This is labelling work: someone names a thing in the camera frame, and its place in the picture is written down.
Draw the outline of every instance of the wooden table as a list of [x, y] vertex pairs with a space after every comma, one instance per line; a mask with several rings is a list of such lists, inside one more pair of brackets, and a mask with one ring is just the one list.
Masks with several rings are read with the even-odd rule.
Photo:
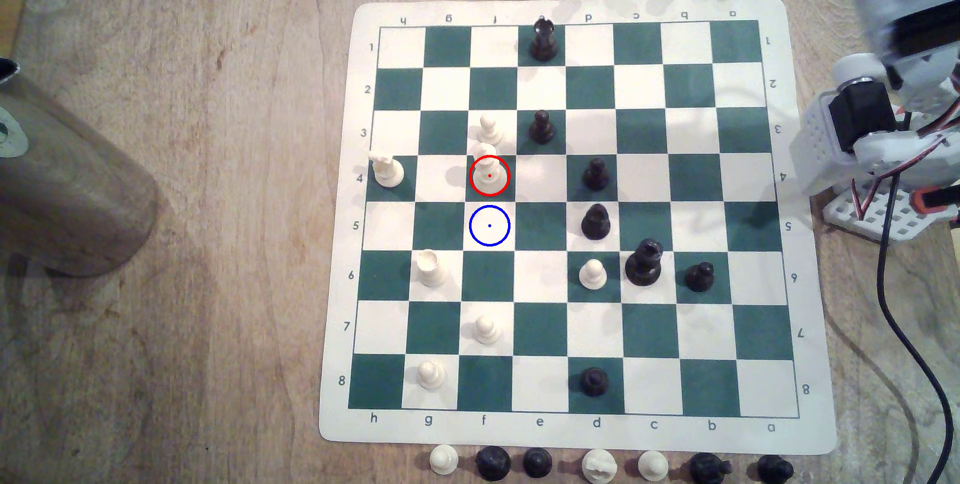
[[[317, 431], [347, 48], [371, 1], [422, 0], [27, 0], [25, 72], [143, 163], [164, 199], [150, 241], [110, 275], [0, 257], [0, 481], [479, 480], [467, 461], [433, 474], [426, 445]], [[802, 108], [864, 48], [852, 0], [783, 1]], [[878, 310], [878, 247], [816, 231], [840, 441], [790, 458], [796, 481], [926, 482], [942, 414]], [[943, 225], [898, 246], [887, 294], [960, 401], [952, 257]], [[548, 480], [582, 482], [583, 453], [555, 450]], [[960, 482], [954, 455], [941, 482]], [[689, 456], [670, 453], [672, 467]], [[747, 482], [756, 459], [733, 456], [727, 480]]]

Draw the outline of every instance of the blue circle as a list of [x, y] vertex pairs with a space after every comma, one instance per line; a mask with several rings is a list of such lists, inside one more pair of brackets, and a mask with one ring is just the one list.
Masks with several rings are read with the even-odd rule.
[[[494, 242], [493, 244], [480, 242], [480, 239], [478, 239], [474, 234], [474, 217], [477, 215], [477, 212], [480, 212], [484, 208], [495, 208], [500, 211], [500, 214], [503, 214], [504, 218], [507, 219], [507, 234], [503, 235], [503, 238]], [[510, 236], [510, 216], [507, 215], [507, 212], [504, 209], [500, 208], [499, 206], [496, 206], [495, 204], [485, 204], [480, 208], [477, 208], [476, 210], [474, 210], [473, 214], [470, 214], [470, 221], [467, 222], [466, 228], [470, 231], [470, 236], [473, 238], [473, 240], [475, 240], [476, 243], [479, 244], [480, 246], [486, 246], [488, 248], [491, 248], [493, 246], [499, 246], [500, 244], [503, 244], [503, 241], [507, 240], [508, 236]]]

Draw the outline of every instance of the green square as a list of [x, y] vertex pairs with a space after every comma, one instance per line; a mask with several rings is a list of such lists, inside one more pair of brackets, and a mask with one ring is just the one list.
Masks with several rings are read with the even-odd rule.
[[467, 111], [422, 111], [419, 148], [422, 155], [467, 153]]
[[769, 153], [766, 107], [717, 107], [721, 153]]
[[427, 26], [424, 68], [468, 68], [471, 65], [469, 26]]
[[386, 69], [376, 71], [373, 110], [416, 111], [420, 109], [424, 70]]
[[621, 155], [666, 154], [666, 110], [618, 109], [616, 151]]
[[[569, 370], [570, 388], [569, 411], [586, 415], [622, 415], [623, 409], [623, 359], [622, 358], [582, 358], [566, 359]], [[606, 392], [590, 397], [580, 387], [580, 376], [587, 368], [599, 368], [606, 372], [609, 388]]]
[[402, 354], [354, 354], [346, 407], [400, 409], [404, 366]]
[[514, 304], [513, 354], [567, 356], [567, 306], [539, 302]]
[[[594, 191], [584, 184], [584, 171], [591, 164], [592, 159], [602, 159], [609, 173], [609, 183], [600, 191]], [[617, 200], [617, 155], [573, 155], [566, 157], [566, 200], [567, 201], [602, 201]]]
[[670, 154], [672, 201], [723, 201], [720, 154]]
[[725, 202], [726, 245], [731, 252], [779, 252], [780, 212], [775, 202]]
[[660, 23], [613, 25], [614, 64], [662, 64]]
[[[580, 283], [580, 268], [591, 259], [598, 259], [606, 269], [606, 284], [596, 291]], [[619, 303], [620, 254], [616, 251], [568, 251], [566, 300], [569, 303]]]
[[679, 358], [676, 304], [623, 304], [623, 356]]
[[462, 202], [418, 202], [414, 206], [414, 250], [463, 248]]
[[713, 21], [710, 43], [714, 62], [760, 62], [761, 28], [757, 21]]
[[472, 110], [515, 110], [517, 68], [470, 68]]
[[404, 201], [413, 202], [417, 187], [417, 157], [394, 156], [393, 159], [403, 166], [403, 179], [400, 184], [392, 188], [385, 188], [377, 183], [374, 176], [374, 164], [366, 162], [366, 201]]
[[514, 299], [514, 253], [512, 251], [464, 251], [462, 298], [465, 301], [512, 302]]
[[460, 353], [460, 302], [410, 302], [407, 353]]
[[410, 298], [410, 251], [364, 249], [358, 275], [358, 300], [406, 301]]
[[621, 202], [620, 250], [633, 252], [645, 238], [673, 250], [673, 223], [669, 202]]
[[518, 202], [514, 216], [517, 250], [566, 250], [565, 202]]
[[739, 359], [793, 360], [786, 306], [733, 306], [733, 331]]
[[668, 64], [663, 66], [663, 90], [667, 108], [712, 108], [713, 64]]
[[614, 66], [566, 68], [568, 110], [612, 110], [614, 108]]
[[516, 111], [516, 153], [519, 155], [565, 155], [567, 153], [567, 111], [548, 111], [553, 139], [541, 145], [530, 138], [530, 125], [537, 111]]
[[458, 411], [509, 413], [514, 404], [514, 359], [510, 356], [460, 356]]
[[553, 25], [553, 37], [557, 39], [557, 55], [541, 62], [530, 54], [530, 42], [534, 41], [534, 25], [518, 26], [516, 34], [517, 64], [519, 66], [564, 66], [567, 63], [567, 31], [562, 24]]
[[739, 417], [736, 360], [680, 360], [685, 417]]
[[[688, 289], [684, 278], [687, 269], [708, 261], [713, 265], [713, 286], [702, 293]], [[673, 264], [677, 269], [677, 303], [682, 305], [729, 305], [730, 262], [724, 251], [674, 251]]]

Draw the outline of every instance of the red circle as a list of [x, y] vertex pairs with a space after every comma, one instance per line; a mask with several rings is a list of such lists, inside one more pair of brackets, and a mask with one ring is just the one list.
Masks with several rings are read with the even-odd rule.
[[[478, 190], [478, 189], [477, 189], [477, 185], [474, 184], [474, 167], [477, 166], [477, 162], [478, 162], [478, 161], [480, 161], [481, 159], [485, 159], [485, 158], [493, 158], [493, 159], [496, 159], [496, 160], [499, 161], [504, 167], [507, 168], [507, 183], [503, 185], [503, 189], [501, 189], [500, 191], [498, 191], [498, 192], [496, 192], [496, 193], [485, 194], [485, 193], [481, 192], [480, 190]], [[507, 189], [507, 186], [510, 185], [510, 166], [507, 165], [507, 162], [503, 161], [503, 158], [501, 158], [500, 156], [495, 156], [495, 155], [493, 155], [493, 154], [487, 154], [487, 155], [485, 155], [485, 156], [480, 156], [480, 157], [476, 158], [475, 160], [473, 160], [473, 165], [470, 166], [470, 170], [466, 173], [466, 179], [469, 181], [470, 187], [473, 188], [473, 191], [475, 191], [476, 193], [478, 193], [478, 194], [480, 194], [480, 195], [483, 195], [483, 196], [487, 196], [487, 197], [497, 196], [497, 195], [502, 194], [502, 193], [504, 192], [504, 190]]]

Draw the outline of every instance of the chessboard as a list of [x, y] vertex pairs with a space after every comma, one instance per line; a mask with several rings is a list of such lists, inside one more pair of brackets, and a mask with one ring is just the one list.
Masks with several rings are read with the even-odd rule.
[[[558, 53], [531, 56], [534, 23]], [[329, 440], [825, 454], [834, 400], [779, 0], [369, 3], [354, 18], [319, 394]], [[555, 135], [531, 139], [534, 113]], [[480, 119], [509, 178], [472, 185]], [[368, 153], [404, 170], [378, 184]], [[583, 182], [592, 159], [603, 189]], [[606, 208], [610, 231], [581, 220]], [[624, 265], [643, 239], [661, 275]], [[433, 251], [438, 286], [415, 276]], [[607, 273], [589, 290], [590, 259]], [[712, 263], [702, 293], [691, 265]], [[501, 330], [479, 343], [484, 316]], [[438, 364], [434, 390], [418, 367]], [[608, 389], [579, 378], [600, 368]]]

